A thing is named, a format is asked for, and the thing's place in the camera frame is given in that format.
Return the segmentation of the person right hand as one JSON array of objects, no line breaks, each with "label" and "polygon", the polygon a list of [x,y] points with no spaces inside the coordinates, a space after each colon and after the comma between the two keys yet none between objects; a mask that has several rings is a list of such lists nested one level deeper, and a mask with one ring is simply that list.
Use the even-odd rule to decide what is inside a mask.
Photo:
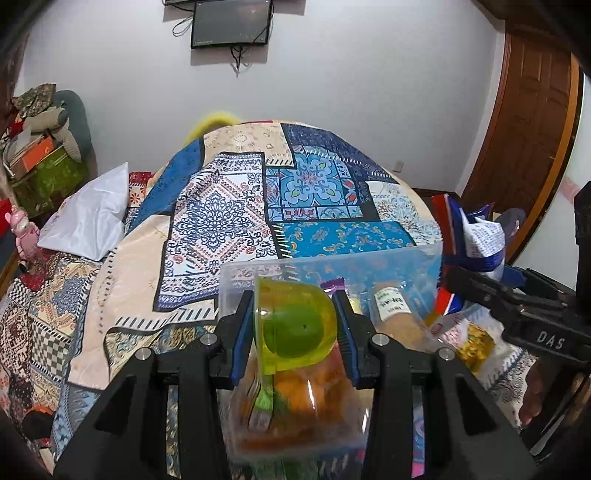
[{"label": "person right hand", "polygon": [[547,358],[539,358],[526,375],[526,391],[518,413],[521,426],[528,426],[542,411],[546,392],[556,377],[558,364]]}]

